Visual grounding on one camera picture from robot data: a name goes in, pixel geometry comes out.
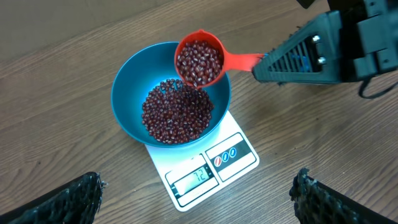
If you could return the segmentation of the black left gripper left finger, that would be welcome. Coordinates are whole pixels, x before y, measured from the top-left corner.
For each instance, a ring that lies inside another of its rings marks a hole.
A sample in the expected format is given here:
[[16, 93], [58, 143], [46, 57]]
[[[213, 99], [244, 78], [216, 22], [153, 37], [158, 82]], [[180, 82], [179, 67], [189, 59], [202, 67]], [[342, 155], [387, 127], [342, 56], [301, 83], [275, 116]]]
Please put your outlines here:
[[1, 223], [92, 224], [103, 200], [106, 182], [97, 172], [76, 179], [1, 215]]

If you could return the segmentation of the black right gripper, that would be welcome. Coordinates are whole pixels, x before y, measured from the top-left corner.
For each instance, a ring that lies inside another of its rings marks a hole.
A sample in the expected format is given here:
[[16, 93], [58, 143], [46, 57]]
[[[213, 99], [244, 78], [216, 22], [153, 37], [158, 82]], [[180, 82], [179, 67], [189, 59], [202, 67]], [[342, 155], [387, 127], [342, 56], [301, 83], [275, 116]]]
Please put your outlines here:
[[253, 67], [259, 82], [364, 82], [397, 70], [397, 1], [329, 1]]

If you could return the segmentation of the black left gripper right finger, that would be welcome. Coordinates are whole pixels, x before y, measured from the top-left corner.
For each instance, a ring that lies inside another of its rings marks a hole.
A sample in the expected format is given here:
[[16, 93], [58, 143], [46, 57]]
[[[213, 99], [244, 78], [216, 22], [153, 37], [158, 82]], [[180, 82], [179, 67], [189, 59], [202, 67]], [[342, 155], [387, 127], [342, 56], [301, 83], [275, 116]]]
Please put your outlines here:
[[294, 177], [289, 195], [301, 224], [395, 224], [308, 176], [306, 168], [300, 169]]

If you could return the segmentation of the red scoop blue handle tip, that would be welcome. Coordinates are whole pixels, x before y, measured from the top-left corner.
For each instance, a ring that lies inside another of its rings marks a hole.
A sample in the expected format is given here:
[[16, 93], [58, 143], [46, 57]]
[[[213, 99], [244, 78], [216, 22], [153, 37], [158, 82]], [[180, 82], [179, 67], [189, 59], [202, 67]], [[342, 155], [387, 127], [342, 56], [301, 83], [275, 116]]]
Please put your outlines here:
[[203, 85], [203, 86], [199, 86], [197, 88], [204, 88], [204, 87], [214, 85], [216, 82], [220, 81], [224, 77], [224, 75], [226, 74], [227, 71], [230, 71], [230, 70], [251, 72], [253, 70], [254, 66], [257, 65], [266, 56], [266, 54], [260, 54], [260, 53], [254, 53], [254, 54], [232, 54], [232, 53], [229, 53], [225, 49], [224, 45], [222, 44], [222, 42], [220, 41], [219, 38], [217, 38], [214, 34], [212, 34], [210, 32], [200, 29], [200, 30], [194, 31], [194, 32], [188, 34], [187, 36], [185, 36], [178, 44], [177, 49], [175, 51], [175, 55], [174, 55], [175, 69], [176, 69], [179, 77], [184, 82], [185, 82], [185, 80], [183, 79], [182, 75], [179, 74], [179, 72], [177, 70], [177, 66], [176, 66], [177, 54], [182, 51], [183, 46], [187, 42], [193, 42], [194, 40], [204, 40], [204, 41], [208, 42], [214, 48], [218, 49], [224, 58], [223, 68], [221, 70], [220, 75], [211, 83]]

